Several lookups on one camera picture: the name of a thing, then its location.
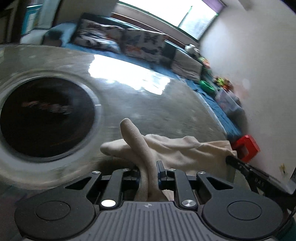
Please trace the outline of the beige garment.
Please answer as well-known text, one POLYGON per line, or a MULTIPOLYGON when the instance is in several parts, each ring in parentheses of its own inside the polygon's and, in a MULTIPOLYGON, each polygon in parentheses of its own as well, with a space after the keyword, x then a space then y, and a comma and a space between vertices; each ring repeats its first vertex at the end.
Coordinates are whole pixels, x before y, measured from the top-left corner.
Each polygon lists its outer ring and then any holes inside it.
POLYGON ((160 135, 142 135, 129 119, 120 123, 122 138, 103 143, 100 150, 107 156, 130 161, 140 171, 139 189, 136 201, 167 201, 158 185, 157 161, 166 169, 175 168, 187 175, 199 171, 227 179, 226 157, 236 157, 229 141, 199 142, 193 136, 168 138, 160 135))

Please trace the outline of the red plastic stool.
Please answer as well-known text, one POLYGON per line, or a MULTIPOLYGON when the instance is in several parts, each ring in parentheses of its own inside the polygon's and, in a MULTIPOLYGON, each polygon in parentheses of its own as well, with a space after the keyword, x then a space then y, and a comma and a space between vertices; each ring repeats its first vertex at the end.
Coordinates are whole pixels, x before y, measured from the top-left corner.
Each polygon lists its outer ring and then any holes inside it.
POLYGON ((233 150, 237 152, 238 159, 249 163, 259 152, 260 148, 251 135, 245 135, 231 143, 233 150))

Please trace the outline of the clear plastic storage box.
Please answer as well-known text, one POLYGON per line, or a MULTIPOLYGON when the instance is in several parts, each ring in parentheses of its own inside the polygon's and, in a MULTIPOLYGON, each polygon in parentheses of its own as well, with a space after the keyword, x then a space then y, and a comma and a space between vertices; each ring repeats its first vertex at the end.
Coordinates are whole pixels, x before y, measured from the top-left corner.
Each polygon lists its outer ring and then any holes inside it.
POLYGON ((215 101, 229 118, 234 118, 244 112, 243 108, 224 89, 217 92, 215 101))

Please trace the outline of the black round induction cooktop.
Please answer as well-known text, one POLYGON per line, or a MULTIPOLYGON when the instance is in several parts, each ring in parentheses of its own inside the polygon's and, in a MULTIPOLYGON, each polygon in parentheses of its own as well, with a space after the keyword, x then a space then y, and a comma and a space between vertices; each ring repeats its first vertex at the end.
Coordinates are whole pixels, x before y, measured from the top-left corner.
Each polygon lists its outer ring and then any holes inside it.
POLYGON ((13 88, 1 107, 1 142, 29 162, 52 162, 86 143, 97 124, 95 98, 80 84, 35 77, 13 88))

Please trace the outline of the green plastic bowl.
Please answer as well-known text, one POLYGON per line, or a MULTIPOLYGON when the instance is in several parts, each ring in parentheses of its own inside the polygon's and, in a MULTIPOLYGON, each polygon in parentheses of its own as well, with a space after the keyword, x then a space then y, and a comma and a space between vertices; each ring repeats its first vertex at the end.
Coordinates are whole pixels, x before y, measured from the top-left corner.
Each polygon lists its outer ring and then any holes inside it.
POLYGON ((204 80, 200 81, 200 87, 208 95, 215 95, 216 94, 215 88, 212 85, 210 85, 208 82, 204 81, 204 80))

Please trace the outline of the plush toys pile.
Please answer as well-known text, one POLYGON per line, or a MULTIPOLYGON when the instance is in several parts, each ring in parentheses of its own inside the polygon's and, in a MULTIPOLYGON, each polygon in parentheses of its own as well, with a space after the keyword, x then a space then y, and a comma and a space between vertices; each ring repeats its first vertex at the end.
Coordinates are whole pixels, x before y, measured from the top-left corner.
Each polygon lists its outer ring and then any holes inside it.
POLYGON ((221 78, 221 77, 217 76, 217 77, 214 77, 213 82, 217 86, 223 88, 225 91, 232 91, 233 90, 233 85, 230 82, 230 80, 227 78, 221 78))

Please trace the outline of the grey plain cushion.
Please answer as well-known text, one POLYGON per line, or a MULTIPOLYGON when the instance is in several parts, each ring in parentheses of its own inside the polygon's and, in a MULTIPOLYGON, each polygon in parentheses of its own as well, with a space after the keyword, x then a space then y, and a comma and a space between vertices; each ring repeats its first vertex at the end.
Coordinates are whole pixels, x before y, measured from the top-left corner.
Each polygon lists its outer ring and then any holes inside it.
POLYGON ((203 65, 190 57, 187 53, 177 49, 171 63, 173 73, 186 79, 199 82, 203 65))

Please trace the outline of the panda plush toy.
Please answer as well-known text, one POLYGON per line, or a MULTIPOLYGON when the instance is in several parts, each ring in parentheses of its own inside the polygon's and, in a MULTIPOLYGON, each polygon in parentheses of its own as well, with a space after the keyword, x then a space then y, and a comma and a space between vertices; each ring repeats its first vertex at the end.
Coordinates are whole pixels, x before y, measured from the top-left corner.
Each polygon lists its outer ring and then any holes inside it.
POLYGON ((200 56, 200 50, 193 44, 189 44, 185 46, 185 51, 187 54, 193 57, 199 57, 200 56))

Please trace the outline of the butterfly pillow right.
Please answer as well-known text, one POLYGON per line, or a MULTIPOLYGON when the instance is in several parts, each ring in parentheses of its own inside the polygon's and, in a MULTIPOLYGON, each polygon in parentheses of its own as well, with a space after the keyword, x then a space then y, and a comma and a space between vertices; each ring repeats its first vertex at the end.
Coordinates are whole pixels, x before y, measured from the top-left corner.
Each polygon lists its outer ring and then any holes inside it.
POLYGON ((159 32, 125 29, 123 52, 127 56, 159 64, 167 35, 159 32))

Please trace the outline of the butterfly pillow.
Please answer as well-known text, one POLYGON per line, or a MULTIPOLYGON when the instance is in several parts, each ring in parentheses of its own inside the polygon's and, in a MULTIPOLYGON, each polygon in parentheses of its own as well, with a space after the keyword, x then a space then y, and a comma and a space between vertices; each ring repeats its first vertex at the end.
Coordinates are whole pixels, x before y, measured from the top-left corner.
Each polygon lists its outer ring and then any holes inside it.
POLYGON ((159 64, 167 35, 159 32, 125 29, 123 52, 127 56, 159 64))
POLYGON ((125 29, 122 27, 81 19, 72 43, 95 50, 120 54, 124 35, 125 29))

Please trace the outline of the blue corner sofa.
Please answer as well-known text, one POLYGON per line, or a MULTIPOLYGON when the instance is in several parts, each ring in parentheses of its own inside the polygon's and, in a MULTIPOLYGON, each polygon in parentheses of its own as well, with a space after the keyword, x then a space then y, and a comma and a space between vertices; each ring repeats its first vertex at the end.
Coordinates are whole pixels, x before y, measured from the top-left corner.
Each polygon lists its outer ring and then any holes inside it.
POLYGON ((111 52, 109 50, 95 50, 88 47, 82 47, 79 45, 74 44, 74 35, 76 34, 76 30, 78 29, 77 23, 72 22, 65 22, 55 27, 52 27, 46 32, 43 37, 42 44, 47 46, 55 46, 55 47, 64 47, 72 50, 78 50, 82 52, 88 52, 92 54, 100 54, 103 56, 111 57, 114 59, 123 60, 129 63, 133 63, 139 65, 141 67, 151 69, 155 72, 161 73, 168 77, 178 79, 184 83, 186 83, 189 88, 191 88, 194 92, 198 93, 203 97, 206 104, 210 106, 214 114, 216 115, 218 121, 220 121, 221 125, 223 126, 227 139, 231 142, 237 141, 239 138, 243 136, 239 127, 227 116, 227 114, 222 110, 219 106, 217 101, 215 101, 215 97, 217 96, 218 92, 207 90, 205 87, 206 80, 209 78, 210 74, 207 73, 205 67, 202 67, 201 70, 201 78, 202 83, 198 83, 195 80, 184 78, 178 74, 173 73, 171 70, 171 64, 173 63, 173 58, 176 55, 178 50, 181 48, 171 41, 165 41, 164 49, 161 53, 161 59, 159 64, 152 63, 146 60, 141 60, 135 57, 128 57, 123 53, 121 50, 119 54, 111 52))

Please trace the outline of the butterfly pillow left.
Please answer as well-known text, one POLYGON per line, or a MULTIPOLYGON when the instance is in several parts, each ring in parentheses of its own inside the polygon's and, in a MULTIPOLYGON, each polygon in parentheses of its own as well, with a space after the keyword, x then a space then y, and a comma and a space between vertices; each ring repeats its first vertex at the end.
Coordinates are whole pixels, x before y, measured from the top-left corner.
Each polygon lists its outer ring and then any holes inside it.
POLYGON ((95 50, 120 54, 124 35, 125 29, 122 27, 81 19, 72 43, 95 50))

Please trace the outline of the blue white cabinet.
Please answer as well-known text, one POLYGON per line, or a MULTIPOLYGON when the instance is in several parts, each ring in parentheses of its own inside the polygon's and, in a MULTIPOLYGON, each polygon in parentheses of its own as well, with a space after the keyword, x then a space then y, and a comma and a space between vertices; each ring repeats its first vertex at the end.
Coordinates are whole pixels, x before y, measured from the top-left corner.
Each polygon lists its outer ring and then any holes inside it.
POLYGON ((38 24, 39 12, 42 6, 42 4, 35 4, 26 7, 21 35, 28 34, 38 24))

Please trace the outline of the window with green frame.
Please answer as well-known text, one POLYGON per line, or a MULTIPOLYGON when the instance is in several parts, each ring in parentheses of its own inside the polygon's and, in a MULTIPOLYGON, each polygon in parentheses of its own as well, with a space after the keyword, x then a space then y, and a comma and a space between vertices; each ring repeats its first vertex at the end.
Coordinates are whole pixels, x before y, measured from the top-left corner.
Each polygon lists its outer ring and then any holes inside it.
POLYGON ((223 1, 118 1, 113 11, 185 43, 198 42, 225 8, 223 1))

